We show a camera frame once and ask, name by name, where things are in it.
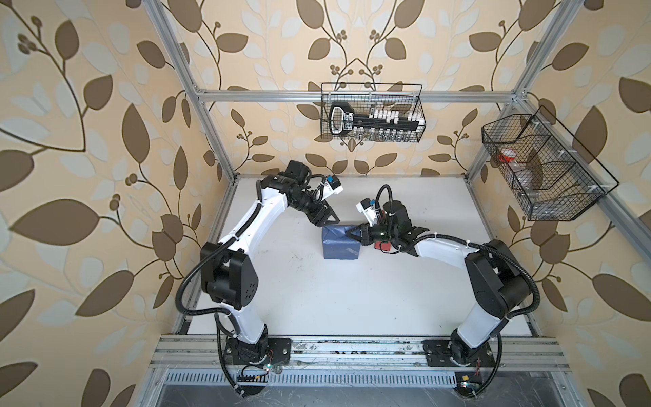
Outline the light blue wrapping paper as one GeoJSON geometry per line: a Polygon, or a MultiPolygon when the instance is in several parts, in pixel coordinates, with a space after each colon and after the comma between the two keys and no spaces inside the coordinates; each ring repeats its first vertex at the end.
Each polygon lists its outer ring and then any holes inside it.
{"type": "Polygon", "coordinates": [[[359,258],[361,243],[345,236],[351,225],[331,225],[321,229],[324,259],[355,260],[359,258]]]}

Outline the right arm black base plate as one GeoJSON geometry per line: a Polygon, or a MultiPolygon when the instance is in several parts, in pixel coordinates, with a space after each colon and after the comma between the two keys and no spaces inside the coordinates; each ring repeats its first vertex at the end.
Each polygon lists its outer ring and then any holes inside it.
{"type": "Polygon", "coordinates": [[[462,340],[426,339],[422,342],[427,365],[430,367],[488,368],[495,366],[496,351],[485,342],[478,348],[469,348],[462,340]]]}

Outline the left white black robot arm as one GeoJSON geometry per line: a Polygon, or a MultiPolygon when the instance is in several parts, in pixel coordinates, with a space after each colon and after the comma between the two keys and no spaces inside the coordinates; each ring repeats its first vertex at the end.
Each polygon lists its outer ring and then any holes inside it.
{"type": "Polygon", "coordinates": [[[258,365],[268,358],[268,328],[251,305],[259,286],[252,255],[276,219],[288,208],[304,213],[316,227],[339,222],[327,198],[342,193],[335,175],[314,174],[306,164],[292,160],[276,175],[256,181],[255,200],[237,225],[217,244],[205,244],[200,261],[179,287],[175,304],[185,316],[225,315],[233,330],[220,323],[219,333],[232,341],[239,361],[258,365]],[[198,276],[200,288],[216,303],[215,307],[190,309],[183,295],[198,276]]]}

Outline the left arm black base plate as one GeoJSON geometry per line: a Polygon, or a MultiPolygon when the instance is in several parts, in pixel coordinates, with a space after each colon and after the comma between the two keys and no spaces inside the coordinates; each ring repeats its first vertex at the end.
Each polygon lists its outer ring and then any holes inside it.
{"type": "Polygon", "coordinates": [[[291,358],[293,341],[288,337],[263,337],[257,344],[247,344],[237,339],[226,340],[225,352],[237,366],[286,365],[291,358]]]}

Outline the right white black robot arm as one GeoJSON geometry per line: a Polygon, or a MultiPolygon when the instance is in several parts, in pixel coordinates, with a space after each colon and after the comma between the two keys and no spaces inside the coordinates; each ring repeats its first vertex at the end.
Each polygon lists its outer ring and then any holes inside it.
{"type": "Polygon", "coordinates": [[[503,241],[477,244],[417,227],[388,184],[381,186],[376,198],[361,200],[356,209],[366,222],[347,235],[361,245],[389,244],[394,254],[435,259],[467,272],[475,304],[450,335],[449,357],[456,365],[471,364],[511,320],[539,307],[541,295],[534,279],[503,241]]]}

